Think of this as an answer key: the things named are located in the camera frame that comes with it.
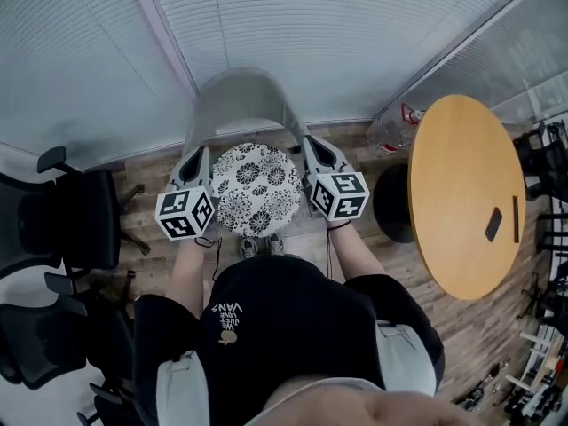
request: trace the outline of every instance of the phone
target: phone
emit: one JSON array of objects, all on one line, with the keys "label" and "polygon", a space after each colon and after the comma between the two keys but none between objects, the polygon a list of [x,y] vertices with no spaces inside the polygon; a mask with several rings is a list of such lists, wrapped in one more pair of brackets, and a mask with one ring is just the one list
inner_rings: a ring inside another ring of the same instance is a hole
[{"label": "phone", "polygon": [[487,225],[487,229],[485,230],[485,236],[489,241],[493,241],[495,239],[495,235],[499,230],[499,226],[501,225],[502,219],[503,215],[501,214],[500,210],[497,207],[495,207],[491,215],[491,219],[489,219],[489,224]]}]

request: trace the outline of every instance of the wooden floor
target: wooden floor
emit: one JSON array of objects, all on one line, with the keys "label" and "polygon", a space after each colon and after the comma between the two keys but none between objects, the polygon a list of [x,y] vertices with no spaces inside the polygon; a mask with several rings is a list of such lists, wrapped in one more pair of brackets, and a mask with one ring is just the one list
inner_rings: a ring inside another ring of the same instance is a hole
[{"label": "wooden floor", "polygon": [[[320,136],[343,150],[355,170],[363,172],[367,183],[372,187],[380,173],[396,158],[379,160],[367,148],[364,123],[316,127],[312,133]],[[509,132],[515,136],[522,128],[511,127]],[[225,137],[209,144],[213,159],[226,148],[244,141],[264,142],[286,149],[294,145],[294,140],[283,130],[261,132],[254,135]],[[114,290],[122,286],[127,269],[135,270],[137,277],[132,285],[130,297],[145,293],[162,294],[168,284],[170,269],[174,263],[177,244],[163,236],[154,222],[156,194],[163,192],[172,168],[181,156],[181,148],[153,153],[113,166],[114,179],[118,193],[124,193],[137,183],[145,185],[146,192],[136,197],[129,206],[128,213],[122,217],[122,226],[128,232],[146,241],[152,248],[147,256],[130,245],[122,246],[119,269],[115,277]],[[297,155],[292,159],[298,161]],[[372,215],[372,207],[367,206],[365,215],[356,221],[365,243],[383,262],[389,275],[408,288],[413,297],[424,308],[432,324],[439,332],[446,347],[446,375],[439,396],[452,399],[471,388],[479,379],[485,377],[490,366],[511,357],[509,373],[518,375],[528,356],[527,341],[518,337],[521,330],[536,330],[533,319],[516,320],[516,316],[527,304],[521,289],[529,288],[532,273],[540,274],[541,285],[546,283],[549,270],[549,253],[540,256],[534,251],[534,229],[536,217],[548,208],[549,200],[527,204],[527,217],[521,249],[513,267],[502,284],[490,295],[477,301],[462,301],[446,295],[424,269],[416,246],[396,244],[390,241],[378,228]],[[294,221],[287,226],[284,235],[285,250],[316,264],[326,272],[326,234],[322,221],[312,221],[306,204],[298,212]],[[238,257],[238,240],[235,235],[219,231],[223,237],[219,270],[233,264]],[[334,255],[333,277],[342,280],[341,269]],[[206,257],[205,292],[206,301],[212,285],[211,276],[216,262],[216,252],[208,250]],[[498,382],[503,389],[508,385],[503,378]],[[486,395],[479,413],[486,424],[503,424],[506,419],[502,406],[492,407],[501,392]]]}]

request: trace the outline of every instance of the patterned seat cushion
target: patterned seat cushion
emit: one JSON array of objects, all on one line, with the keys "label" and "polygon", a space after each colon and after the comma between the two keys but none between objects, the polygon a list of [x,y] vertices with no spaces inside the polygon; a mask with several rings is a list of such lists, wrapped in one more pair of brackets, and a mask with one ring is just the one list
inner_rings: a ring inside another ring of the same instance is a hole
[{"label": "patterned seat cushion", "polygon": [[288,224],[302,201],[296,166],[274,146],[241,144],[213,164],[213,196],[221,225],[245,237],[266,237]]}]

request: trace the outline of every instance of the shoe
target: shoe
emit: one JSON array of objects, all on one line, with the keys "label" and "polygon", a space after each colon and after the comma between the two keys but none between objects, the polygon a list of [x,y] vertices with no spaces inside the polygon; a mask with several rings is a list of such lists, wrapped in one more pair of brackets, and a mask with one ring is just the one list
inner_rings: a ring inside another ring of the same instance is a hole
[{"label": "shoe", "polygon": [[258,255],[258,246],[256,241],[250,237],[241,239],[241,257],[243,259],[251,259]]},{"label": "shoe", "polygon": [[282,237],[277,233],[266,237],[266,247],[268,248],[268,254],[271,256],[284,256],[284,243],[282,242]]}]

